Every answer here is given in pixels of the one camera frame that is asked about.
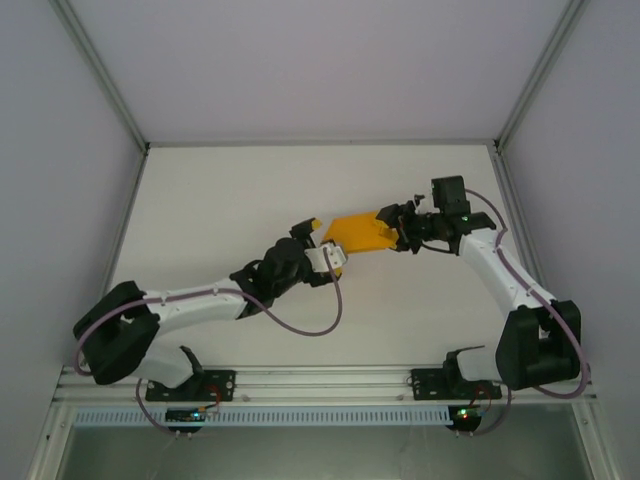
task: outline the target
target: yellow object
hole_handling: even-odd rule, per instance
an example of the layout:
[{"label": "yellow object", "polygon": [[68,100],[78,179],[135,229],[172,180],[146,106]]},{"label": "yellow object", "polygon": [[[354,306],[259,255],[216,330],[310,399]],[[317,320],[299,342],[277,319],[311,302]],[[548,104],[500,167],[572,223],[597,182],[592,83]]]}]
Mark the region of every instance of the yellow object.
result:
[{"label": "yellow object", "polygon": [[322,241],[333,240],[347,255],[395,248],[398,232],[376,220],[377,214],[376,211],[336,218]]}]

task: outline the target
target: glass panel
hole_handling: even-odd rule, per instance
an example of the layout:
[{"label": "glass panel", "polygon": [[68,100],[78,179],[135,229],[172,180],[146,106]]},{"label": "glass panel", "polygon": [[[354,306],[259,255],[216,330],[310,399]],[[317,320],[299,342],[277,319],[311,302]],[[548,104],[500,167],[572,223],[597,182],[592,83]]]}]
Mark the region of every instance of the glass panel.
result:
[{"label": "glass panel", "polygon": [[592,478],[567,405],[516,406],[502,427],[476,438],[456,438],[444,427],[205,433],[211,436],[176,441],[152,428],[77,428],[59,479]]}]

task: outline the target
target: white tabletop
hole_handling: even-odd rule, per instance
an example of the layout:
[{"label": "white tabletop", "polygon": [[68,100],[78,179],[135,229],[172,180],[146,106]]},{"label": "white tabletop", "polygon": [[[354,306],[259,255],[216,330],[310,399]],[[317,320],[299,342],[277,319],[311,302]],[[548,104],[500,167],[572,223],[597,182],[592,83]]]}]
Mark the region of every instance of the white tabletop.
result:
[{"label": "white tabletop", "polygon": [[[504,212],[484,146],[301,146],[151,149],[114,284],[207,284],[262,258],[294,224],[403,203],[432,178],[463,175]],[[488,209],[470,199],[474,210]],[[510,236],[505,244],[515,254]],[[447,351],[497,341],[504,319],[458,257],[421,251],[352,255],[340,281],[342,324],[322,338],[285,331],[264,314],[162,338],[203,365],[342,366],[441,363]],[[298,285],[273,311],[322,330],[336,314],[331,285]]]}]

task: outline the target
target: wire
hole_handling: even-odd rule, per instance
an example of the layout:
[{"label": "wire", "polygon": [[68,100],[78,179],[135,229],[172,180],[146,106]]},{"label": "wire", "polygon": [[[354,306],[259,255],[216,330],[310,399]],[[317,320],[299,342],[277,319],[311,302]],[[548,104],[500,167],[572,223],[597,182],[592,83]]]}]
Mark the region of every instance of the wire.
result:
[{"label": "wire", "polygon": [[[213,290],[213,289],[201,290],[199,292],[191,292],[191,293],[184,293],[184,294],[181,294],[181,295],[173,295],[173,296],[165,298],[164,300],[162,298],[155,298],[155,297],[143,298],[141,300],[135,300],[133,302],[126,303],[124,305],[121,305],[118,308],[113,309],[109,313],[106,313],[105,315],[100,317],[98,320],[96,320],[96,322],[94,322],[89,328],[87,328],[84,331],[84,333],[78,339],[78,345],[76,346],[75,354],[74,354],[74,357],[73,357],[73,369],[75,370],[75,372],[78,375],[81,375],[83,377],[91,376],[91,372],[83,370],[82,367],[80,366],[80,355],[82,353],[82,347],[86,343],[87,339],[98,328],[100,328],[103,324],[105,324],[106,322],[108,322],[112,318],[114,318],[114,317],[118,318],[122,313],[126,312],[127,310],[129,310],[131,308],[134,308],[134,307],[139,307],[139,306],[142,306],[142,305],[154,305],[154,304],[159,304],[159,303],[172,303],[172,302],[178,302],[178,301],[182,301],[182,300],[188,300],[188,299],[191,299],[191,298],[203,297],[203,296],[206,296],[206,295],[218,295],[220,293],[229,294],[229,295],[239,295],[239,296],[245,298],[246,300],[249,300],[250,302],[253,302],[260,310],[262,310],[264,313],[266,313],[269,318],[271,318],[278,325],[280,325],[281,327],[289,330],[290,332],[296,333],[298,335],[303,335],[303,336],[306,336],[306,337],[320,337],[320,336],[323,336],[323,335],[327,335],[327,334],[333,332],[338,327],[338,325],[340,324],[340,320],[342,319],[342,292],[340,291],[340,285],[338,284],[338,277],[336,276],[336,272],[333,270],[333,267],[331,266],[331,261],[329,260],[328,252],[326,250],[324,250],[323,254],[324,254],[324,260],[327,263],[327,267],[329,269],[329,275],[331,275],[331,281],[333,282],[333,285],[334,285],[334,287],[336,289],[336,297],[337,297],[337,300],[338,300],[338,313],[336,315],[336,319],[333,322],[333,324],[329,328],[327,328],[325,330],[322,330],[320,332],[306,332],[304,330],[300,330],[300,329],[297,329],[295,327],[292,327],[291,325],[288,325],[287,323],[282,321],[280,318],[276,317],[273,313],[271,313],[269,311],[269,309],[262,302],[260,302],[257,298],[253,297],[252,295],[249,295],[246,292],[243,292],[242,290],[236,290],[236,289],[233,289],[233,288],[220,288],[220,289],[217,289],[217,290]],[[191,438],[191,434],[190,433],[185,434],[185,433],[180,433],[179,431],[178,432],[174,432],[171,429],[169,429],[168,427],[162,425],[155,418],[153,418],[153,415],[151,415],[149,410],[147,410],[147,408],[145,407],[145,405],[144,405],[144,403],[142,401],[142,396],[140,395],[141,386],[142,386],[142,379],[139,379],[138,383],[136,383],[135,399],[136,399],[136,402],[138,403],[138,406],[140,407],[140,410],[142,411],[142,414],[149,421],[149,423],[151,423],[151,425],[153,425],[159,431],[161,431],[162,433],[164,433],[166,435],[171,435],[171,436],[175,436],[175,437],[188,437],[188,438]],[[217,391],[218,389],[215,386],[213,386],[213,387],[215,388],[214,392],[216,393],[216,403],[213,406],[217,406],[218,407],[218,411],[219,411],[219,408],[220,408],[220,392]]]},{"label": "wire", "polygon": [[215,385],[207,385],[207,390],[211,390],[216,394],[216,403],[212,403],[204,407],[204,410],[209,410],[210,408],[216,409],[216,415],[220,413],[220,400],[222,399],[222,395],[220,395],[220,390]]},{"label": "wire", "polygon": [[484,385],[478,385],[476,387],[476,391],[475,391],[473,400],[471,400],[471,403],[469,404],[469,406],[467,408],[470,408],[471,406],[473,406],[473,404],[476,402],[476,400],[479,400],[478,394],[480,392],[484,392],[484,394],[487,396],[487,399],[489,400],[489,405],[487,405],[487,408],[485,408],[483,410],[483,414],[484,414],[484,413],[487,413],[491,409],[491,394],[489,393],[489,390],[484,387]]},{"label": "wire", "polygon": [[427,245],[425,242],[422,242],[422,248],[426,248],[427,250],[431,250],[432,252],[446,253],[446,254],[449,254],[449,255],[453,254],[453,252],[451,250],[445,250],[444,248],[432,247],[430,245]]},{"label": "wire", "polygon": [[104,314],[102,317],[100,317],[98,320],[96,320],[89,328],[87,328],[84,333],[80,336],[80,338],[78,339],[78,344],[76,345],[76,350],[74,352],[74,356],[73,356],[73,369],[75,370],[75,372],[78,375],[81,375],[83,377],[90,377],[91,376],[91,372],[88,372],[86,370],[83,370],[81,365],[80,365],[80,355],[82,353],[82,347],[84,346],[84,344],[86,343],[87,339],[93,335],[93,333],[100,328],[103,324],[105,324],[106,322],[108,322],[109,320],[111,320],[112,318],[116,317],[119,318],[119,316],[121,314],[123,314],[124,312],[126,312],[127,310],[134,308],[134,307],[140,307],[142,305],[156,305],[156,304],[160,304],[160,303],[173,303],[173,302],[179,302],[182,300],[188,300],[188,299],[192,299],[192,298],[199,298],[199,297],[204,297],[207,295],[218,295],[218,294],[228,294],[228,295],[238,295],[242,298],[244,298],[245,300],[248,300],[250,302],[252,302],[253,304],[255,304],[260,310],[262,310],[271,320],[273,320],[274,322],[276,322],[278,325],[280,325],[282,328],[295,333],[297,335],[302,335],[304,337],[322,337],[323,335],[328,335],[329,333],[333,332],[338,325],[340,324],[340,321],[342,319],[342,292],[340,290],[340,285],[338,282],[338,277],[336,276],[336,272],[334,271],[333,267],[331,266],[331,261],[329,260],[329,253],[327,252],[327,250],[323,251],[323,255],[324,255],[324,260],[327,263],[327,267],[329,269],[329,275],[331,276],[331,281],[333,282],[333,285],[336,289],[336,298],[338,301],[338,313],[336,315],[336,319],[334,320],[333,324],[331,324],[331,326],[325,330],[322,330],[320,332],[307,332],[304,330],[300,330],[296,327],[293,327],[287,323],[285,323],[283,320],[281,320],[280,318],[278,318],[277,316],[275,316],[273,313],[271,313],[271,311],[269,310],[268,307],[266,307],[260,300],[258,300],[257,298],[255,298],[254,296],[243,292],[242,290],[237,290],[234,288],[219,288],[219,289],[207,289],[207,290],[201,290],[198,292],[191,292],[191,293],[183,293],[180,295],[173,295],[170,297],[167,297],[165,299],[162,299],[160,297],[151,297],[151,298],[143,298],[141,300],[135,300],[133,302],[129,302],[129,303],[125,303],[124,305],[121,305],[118,308],[115,308],[113,310],[111,310],[110,312]]},{"label": "wire", "polygon": [[151,415],[149,410],[147,410],[147,407],[145,407],[144,403],[142,402],[142,395],[140,395],[140,387],[141,386],[142,386],[142,379],[140,378],[140,379],[138,379],[138,383],[136,383],[136,402],[138,403],[138,406],[140,407],[140,411],[145,416],[145,418],[149,421],[149,423],[151,425],[153,425],[154,427],[156,427],[158,430],[160,430],[165,435],[171,435],[172,437],[188,436],[188,435],[186,435],[184,433],[180,433],[179,431],[178,432],[174,432],[169,427],[166,427],[166,426],[162,425],[155,418],[153,418],[153,415]]},{"label": "wire", "polygon": [[502,264],[504,265],[504,268],[507,269],[507,271],[511,274],[514,280],[516,280],[522,288],[530,292],[530,295],[533,298],[535,298],[540,303],[540,305],[542,305],[549,312],[549,314],[553,317],[553,319],[556,322],[558,322],[558,325],[560,326],[564,334],[569,339],[569,343],[571,343],[571,346],[575,350],[578,360],[580,361],[580,384],[576,387],[576,389],[573,392],[557,393],[551,390],[547,390],[546,388],[540,387],[540,386],[537,386],[534,388],[539,392],[544,393],[545,395],[548,395],[553,398],[569,400],[569,399],[580,396],[582,392],[584,392],[584,390],[587,388],[587,384],[589,383],[590,369],[589,369],[589,364],[587,363],[587,360],[585,358],[584,352],[582,351],[582,347],[578,342],[578,339],[573,334],[573,332],[569,328],[569,325],[567,325],[567,322],[564,321],[564,319],[558,313],[558,311],[555,308],[553,308],[553,306],[542,295],[540,295],[536,290],[534,290],[533,287],[529,285],[524,278],[522,278],[522,276],[513,267],[513,265],[509,263],[509,260],[507,260],[507,257],[502,251],[500,244],[502,242],[503,237],[509,231],[509,229],[507,228],[507,224],[504,221],[504,218],[502,217],[502,215],[500,214],[500,211],[498,210],[498,208],[493,203],[491,203],[491,201],[488,198],[486,198],[484,195],[481,195],[474,190],[465,189],[465,191],[475,197],[478,197],[480,200],[486,203],[489,206],[489,208],[493,210],[493,213],[495,213],[495,215],[498,217],[498,220],[500,222],[500,228],[502,230],[498,233],[498,236],[496,237],[495,247],[496,247],[496,254],[500,259],[500,262],[502,262]]},{"label": "wire", "polygon": [[457,431],[456,433],[460,433],[460,434],[464,435],[465,437],[479,437],[481,435],[486,435],[487,433],[493,432],[500,425],[502,425],[504,423],[504,421],[507,419],[507,416],[509,415],[509,412],[511,411],[511,402],[512,402],[512,400],[513,400],[513,395],[512,395],[511,389],[509,387],[507,387],[507,403],[505,404],[504,408],[500,412],[500,415],[498,416],[498,418],[496,419],[495,422],[493,422],[487,428],[483,428],[482,430],[477,430],[475,432]]}]

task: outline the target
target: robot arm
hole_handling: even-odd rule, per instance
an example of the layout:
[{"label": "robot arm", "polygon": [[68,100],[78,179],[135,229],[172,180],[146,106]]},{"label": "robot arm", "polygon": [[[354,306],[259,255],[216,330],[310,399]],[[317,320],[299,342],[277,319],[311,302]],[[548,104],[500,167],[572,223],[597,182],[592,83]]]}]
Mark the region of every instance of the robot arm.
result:
[{"label": "robot arm", "polygon": [[427,242],[439,240],[448,245],[445,253],[461,257],[476,272],[498,303],[505,327],[497,345],[447,354],[443,369],[453,391],[473,388],[471,382],[479,380],[518,390],[575,378],[581,369],[576,349],[541,300],[559,312],[579,342],[578,308],[571,301],[558,302],[499,245],[503,232],[496,231],[486,213],[471,212],[466,192],[460,176],[434,179],[435,211],[425,208],[424,196],[416,195],[404,205],[336,219],[324,240],[341,244],[349,254],[384,248],[416,254],[429,248]]},{"label": "robot arm", "polygon": [[262,260],[210,285],[165,292],[143,291],[133,281],[114,287],[74,327],[96,383],[111,384],[126,376],[168,388],[197,383],[202,367],[193,352],[157,340],[199,323],[255,315],[261,308],[248,298],[270,307],[297,283],[330,283],[330,269],[339,277],[347,257],[331,242],[315,246],[311,232],[319,225],[314,219],[296,225],[291,238],[278,240]]}]

